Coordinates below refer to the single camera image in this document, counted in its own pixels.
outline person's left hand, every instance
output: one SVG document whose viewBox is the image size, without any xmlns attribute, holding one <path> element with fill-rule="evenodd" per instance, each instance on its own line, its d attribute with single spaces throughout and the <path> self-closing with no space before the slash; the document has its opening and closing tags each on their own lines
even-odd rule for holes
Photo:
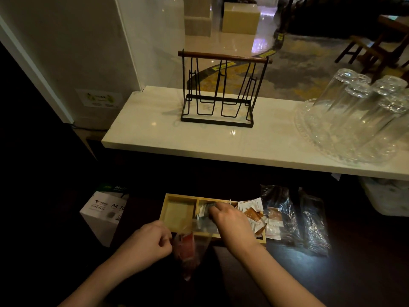
<svg viewBox="0 0 409 307">
<path fill-rule="evenodd" d="M 117 271 L 128 278 L 172 252 L 171 231 L 162 221 L 143 225 L 109 259 Z"/>
</svg>

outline hand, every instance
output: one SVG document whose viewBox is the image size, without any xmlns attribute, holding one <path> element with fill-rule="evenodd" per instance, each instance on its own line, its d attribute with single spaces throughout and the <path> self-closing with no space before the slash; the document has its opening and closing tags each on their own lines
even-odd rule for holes
<svg viewBox="0 0 409 307">
<path fill-rule="evenodd" d="M 246 215 L 240 210 L 228 203 L 218 202 L 210 207 L 209 213 L 223 242 L 235 258 L 245 257 L 247 252 L 260 246 Z"/>
<path fill-rule="evenodd" d="M 130 236 L 109 259 L 128 278 L 168 256 L 172 252 L 171 231 L 162 221 L 143 225 Z"/>
</svg>

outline yellow sticker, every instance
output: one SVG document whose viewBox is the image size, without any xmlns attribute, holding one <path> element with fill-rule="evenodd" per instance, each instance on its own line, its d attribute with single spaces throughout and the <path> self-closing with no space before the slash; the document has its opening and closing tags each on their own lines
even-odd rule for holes
<svg viewBox="0 0 409 307">
<path fill-rule="evenodd" d="M 273 55 L 273 54 L 275 54 L 275 53 L 276 53 L 276 51 L 272 49 L 271 51 L 266 51 L 265 53 L 262 53 L 261 55 L 259 55 L 259 57 L 264 58 L 264 57 Z"/>
<path fill-rule="evenodd" d="M 228 62 L 228 67 L 231 67 L 231 66 L 233 66 L 233 65 L 235 65 L 236 63 L 235 62 L 233 62 L 233 61 L 230 61 L 230 62 Z M 224 69 L 226 67 L 226 63 L 222 63 L 222 69 Z M 219 70 L 219 66 L 217 65 L 217 66 L 215 66 L 215 67 L 213 67 L 212 68 L 214 71 L 218 71 Z"/>
</svg>

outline qr code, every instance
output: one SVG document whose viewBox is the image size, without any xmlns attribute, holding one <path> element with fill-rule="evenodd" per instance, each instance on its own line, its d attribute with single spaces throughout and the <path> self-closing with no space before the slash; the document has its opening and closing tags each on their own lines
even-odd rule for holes
<svg viewBox="0 0 409 307">
<path fill-rule="evenodd" d="M 115 214 L 116 214 L 115 211 L 111 211 L 111 212 L 108 212 L 108 214 L 106 215 L 106 217 L 107 217 L 108 219 L 112 219 L 112 218 L 115 216 Z"/>
</svg>

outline forearm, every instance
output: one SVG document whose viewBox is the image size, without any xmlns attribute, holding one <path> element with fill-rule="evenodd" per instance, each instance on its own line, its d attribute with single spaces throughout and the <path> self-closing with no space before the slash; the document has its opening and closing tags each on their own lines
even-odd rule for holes
<svg viewBox="0 0 409 307">
<path fill-rule="evenodd" d="M 324 306 L 262 246 L 249 250 L 238 259 L 274 306 Z"/>
<path fill-rule="evenodd" d="M 110 259 L 101 264 L 59 307 L 94 307 L 124 279 Z"/>
</svg>

